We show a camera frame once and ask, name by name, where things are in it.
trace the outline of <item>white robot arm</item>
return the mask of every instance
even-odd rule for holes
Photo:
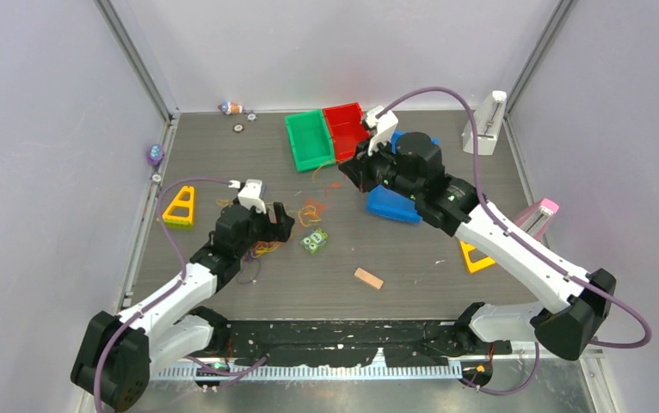
[[[615,278],[604,269],[590,273],[564,260],[504,217],[494,203],[485,200],[482,205],[469,182],[445,172],[440,147],[428,135],[405,133],[393,153],[389,142],[397,117],[383,112],[382,107],[367,111],[363,125],[371,138],[358,144],[355,156],[341,163],[340,171],[360,191],[382,185],[413,200],[425,222],[493,258],[539,299],[525,305],[472,304],[456,322],[459,342],[540,342],[561,358],[577,360],[607,317],[610,302],[571,279],[613,294]],[[503,230],[489,213],[507,228]],[[554,262],[565,276],[538,255]]]
[[[196,306],[232,280],[243,256],[257,242],[286,242],[291,236],[294,219],[283,204],[274,203],[275,222],[271,222],[261,181],[231,181],[229,187],[238,190],[237,198],[221,210],[215,231],[190,258],[184,276],[177,275],[150,297],[116,315],[102,311],[90,320],[71,381],[93,393],[98,360],[115,331],[124,329],[108,351],[99,380],[102,401],[116,411],[134,405],[150,377],[186,354],[219,348],[227,338],[227,320]]]

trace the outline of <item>gray floor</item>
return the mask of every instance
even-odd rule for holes
[[[460,148],[465,117],[460,112],[398,112],[399,129],[425,132],[440,140],[447,171],[471,181],[471,155]],[[236,122],[245,125],[234,133]],[[527,204],[506,139],[481,162],[484,192],[513,218]],[[262,179],[266,200],[297,211],[305,198],[326,206],[321,226],[328,244],[310,256],[291,243],[262,258],[256,284],[232,282],[205,305],[228,318],[436,318],[457,317],[471,302],[498,305],[534,300],[499,266],[469,275],[459,245],[428,225],[406,225],[365,211],[360,194],[336,168],[298,174],[284,126],[284,114],[259,114],[256,122],[222,114],[184,114],[169,158],[165,182],[190,176]],[[338,189],[325,190],[334,182]],[[196,225],[173,230],[183,253],[190,256],[207,240],[219,214],[218,199],[235,193],[207,183],[196,184]],[[308,228],[295,227],[296,235]],[[250,277],[255,264],[243,277]],[[354,278],[362,267],[385,281],[375,290]],[[178,272],[179,262],[159,225],[153,225],[139,271],[135,298],[142,299]]]

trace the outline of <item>yellow shape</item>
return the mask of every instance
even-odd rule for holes
[[[494,260],[491,259],[491,257],[489,256],[486,256],[479,261],[475,261],[475,262],[472,261],[470,254],[477,247],[465,243],[464,241],[459,241],[459,245],[461,245],[461,255],[464,257],[464,262],[466,263],[466,270],[469,271],[469,274],[474,274],[477,271],[481,271],[495,264]]]
[[[175,211],[178,209],[188,210],[188,215],[185,217],[175,215]],[[163,213],[163,221],[168,226],[191,229],[195,220],[194,210],[195,188],[188,186],[182,187]]]

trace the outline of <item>white stand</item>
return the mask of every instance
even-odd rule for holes
[[[479,155],[488,156],[494,153],[496,140],[502,130],[502,121],[506,108],[507,93],[495,90],[484,99],[482,105],[474,112],[474,120],[477,122],[479,135]],[[461,149],[466,153],[473,154],[474,141],[471,139],[471,122],[466,122],[461,140]]]

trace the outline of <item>purple toy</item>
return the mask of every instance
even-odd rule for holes
[[[150,153],[147,154],[147,162],[152,166],[157,166],[162,162],[163,157],[165,157],[165,151],[160,144],[154,144],[150,148]]]

